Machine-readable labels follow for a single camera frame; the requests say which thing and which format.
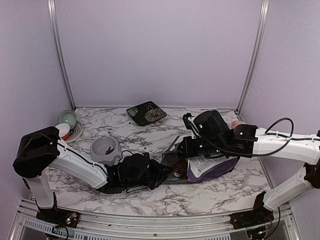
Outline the purple pet food bag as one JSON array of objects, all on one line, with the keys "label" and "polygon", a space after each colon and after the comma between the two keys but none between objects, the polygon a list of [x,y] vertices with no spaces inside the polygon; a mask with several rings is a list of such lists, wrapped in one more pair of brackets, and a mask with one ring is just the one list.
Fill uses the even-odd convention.
[{"label": "purple pet food bag", "polygon": [[172,167],[178,158],[184,158],[187,161],[187,172],[185,175],[178,177],[172,174],[165,181],[166,184],[193,184],[206,182],[216,179],[224,174],[232,172],[239,161],[239,157],[225,157],[219,152],[212,150],[210,155],[199,155],[185,158],[179,152],[179,144],[183,136],[179,135],[173,143],[162,153],[161,164]]}]

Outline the grey double pet bowl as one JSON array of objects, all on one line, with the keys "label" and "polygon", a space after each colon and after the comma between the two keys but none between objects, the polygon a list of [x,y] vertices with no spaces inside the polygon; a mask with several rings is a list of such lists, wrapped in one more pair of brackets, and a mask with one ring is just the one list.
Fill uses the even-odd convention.
[{"label": "grey double pet bowl", "polygon": [[91,160],[108,166],[113,166],[120,160],[121,152],[122,147],[111,136],[98,137],[90,146]]}]

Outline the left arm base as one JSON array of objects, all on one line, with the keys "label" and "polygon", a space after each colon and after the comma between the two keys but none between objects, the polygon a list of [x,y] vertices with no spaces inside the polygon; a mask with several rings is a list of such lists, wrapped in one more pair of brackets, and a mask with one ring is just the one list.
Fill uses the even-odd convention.
[{"label": "left arm base", "polygon": [[36,214],[38,220],[49,222],[52,224],[58,224],[63,227],[76,228],[79,222],[80,214],[78,212],[72,212],[67,210],[61,210],[59,212],[40,212]]}]

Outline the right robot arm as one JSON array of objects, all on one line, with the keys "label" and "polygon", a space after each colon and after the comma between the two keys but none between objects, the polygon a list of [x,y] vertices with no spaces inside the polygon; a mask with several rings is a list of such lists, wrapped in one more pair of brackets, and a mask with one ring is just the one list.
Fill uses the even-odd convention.
[{"label": "right robot arm", "polygon": [[320,136],[272,131],[250,124],[231,129],[217,110],[208,110],[196,117],[183,115],[191,136],[184,137],[180,146],[185,158],[205,154],[229,157],[278,157],[303,162],[296,174],[267,192],[259,194],[247,219],[258,224],[282,204],[300,194],[320,187]]}]

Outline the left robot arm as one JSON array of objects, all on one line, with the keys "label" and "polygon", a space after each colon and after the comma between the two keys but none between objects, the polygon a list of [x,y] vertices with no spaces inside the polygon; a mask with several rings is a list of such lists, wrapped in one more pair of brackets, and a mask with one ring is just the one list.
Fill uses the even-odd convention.
[{"label": "left robot arm", "polygon": [[147,152],[123,157],[112,166],[98,163],[67,145],[53,126],[27,134],[20,140],[13,168],[26,181],[39,210],[53,223],[60,222],[64,215],[45,175],[48,167],[72,175],[103,194],[121,194],[135,188],[154,190],[173,172],[172,167],[151,159]]}]

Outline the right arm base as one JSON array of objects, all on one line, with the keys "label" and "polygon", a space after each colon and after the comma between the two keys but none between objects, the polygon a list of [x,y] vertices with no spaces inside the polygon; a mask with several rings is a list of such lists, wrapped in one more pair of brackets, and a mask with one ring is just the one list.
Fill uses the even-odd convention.
[{"label": "right arm base", "polygon": [[249,228],[256,225],[261,225],[265,223],[271,223],[275,218],[273,213],[264,214],[259,213],[255,214],[251,211],[238,212],[229,215],[230,223],[232,224],[235,230],[242,228]]}]

